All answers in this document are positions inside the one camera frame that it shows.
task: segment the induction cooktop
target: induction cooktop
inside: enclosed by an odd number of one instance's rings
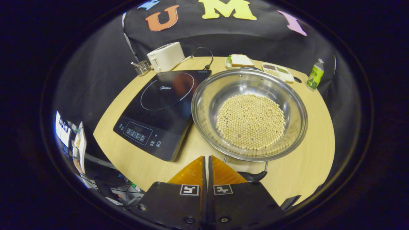
[[[129,103],[114,132],[145,152],[173,161],[191,122],[191,101],[210,70],[156,74]]]

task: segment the bottle label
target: bottle label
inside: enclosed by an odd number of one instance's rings
[[[310,77],[308,78],[307,85],[313,89],[316,89],[323,75],[324,71],[314,65],[312,67]]]

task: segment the white plate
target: white plate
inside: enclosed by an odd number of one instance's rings
[[[264,68],[264,65],[270,65],[273,66],[275,68],[275,70],[271,70],[268,68]],[[271,63],[262,63],[261,66],[263,67],[263,71],[271,74],[275,77],[278,77],[279,79],[286,81],[286,82],[293,82],[294,81],[294,77],[291,75],[291,72],[287,70],[287,68],[281,66],[281,65],[275,65],[275,64],[271,64]],[[278,70],[278,68],[286,71],[287,73],[283,73],[281,71]]]
[[[236,70],[236,69],[240,69],[242,67],[242,66],[232,66],[231,61],[229,61],[228,58],[226,58],[225,65],[226,65],[226,68],[228,70]]]

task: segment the round wooden table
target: round wooden table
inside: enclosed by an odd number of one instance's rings
[[[200,70],[209,61],[210,57],[194,57],[181,63],[174,70]],[[262,61],[254,63],[256,67],[262,69]],[[301,195],[295,203],[297,204],[313,194],[327,178],[335,151],[333,124],[320,93],[307,88],[307,75],[287,69],[302,81],[288,84],[304,102],[308,113],[308,129],[304,140],[293,152],[268,163],[268,173],[261,180],[278,205],[287,198]],[[214,57],[210,70],[212,74],[227,70],[225,57]],[[225,157],[204,140],[194,124],[186,134],[185,143],[174,162],[166,162],[148,154],[113,131],[122,112],[155,74],[156,72],[152,70],[144,76],[133,79],[111,103],[94,131],[94,137],[108,159],[129,180],[145,191],[156,181],[169,181],[199,156],[206,156],[207,159],[208,156],[214,155],[221,160]],[[236,171],[255,174],[263,171],[265,167],[264,162],[247,162],[231,157],[226,163]]]

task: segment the bread slice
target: bread slice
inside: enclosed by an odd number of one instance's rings
[[[232,54],[230,58],[231,58],[231,65],[234,67],[241,67],[241,66],[253,66],[254,67],[254,63],[246,55]]]

